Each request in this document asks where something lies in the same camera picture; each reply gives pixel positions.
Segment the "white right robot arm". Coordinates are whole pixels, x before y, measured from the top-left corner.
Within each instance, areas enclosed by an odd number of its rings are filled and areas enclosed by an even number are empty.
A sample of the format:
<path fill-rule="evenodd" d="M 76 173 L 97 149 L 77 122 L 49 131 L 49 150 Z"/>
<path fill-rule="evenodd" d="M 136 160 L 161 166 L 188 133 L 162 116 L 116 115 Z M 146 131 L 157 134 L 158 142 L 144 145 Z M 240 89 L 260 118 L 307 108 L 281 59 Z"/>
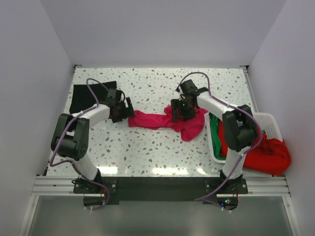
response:
<path fill-rule="evenodd" d="M 261 140 L 260 126 L 249 106 L 236 106 L 211 94 L 206 87 L 198 88 L 192 80 L 182 81 L 176 88 L 178 99 L 171 100 L 172 121 L 187 121 L 196 117 L 195 109 L 202 108 L 223 123 L 224 141 L 228 146 L 222 169 L 225 178 L 219 181 L 224 193 L 231 193 L 243 174 L 246 154 Z"/>

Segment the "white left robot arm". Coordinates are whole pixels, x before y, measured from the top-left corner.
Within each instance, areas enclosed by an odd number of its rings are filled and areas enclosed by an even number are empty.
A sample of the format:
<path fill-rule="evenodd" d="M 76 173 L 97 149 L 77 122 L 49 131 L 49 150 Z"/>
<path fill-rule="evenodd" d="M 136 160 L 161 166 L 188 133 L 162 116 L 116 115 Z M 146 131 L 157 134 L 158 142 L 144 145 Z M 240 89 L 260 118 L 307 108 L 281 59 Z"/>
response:
<path fill-rule="evenodd" d="M 95 94 L 95 104 L 74 114 L 61 114 L 51 141 L 50 167 L 70 163 L 79 177 L 85 179 L 85 188 L 91 193 L 102 187 L 100 170 L 88 156 L 90 129 L 105 120 L 113 123 L 135 116 L 131 99 L 118 89 L 109 89 L 104 101 Z"/>

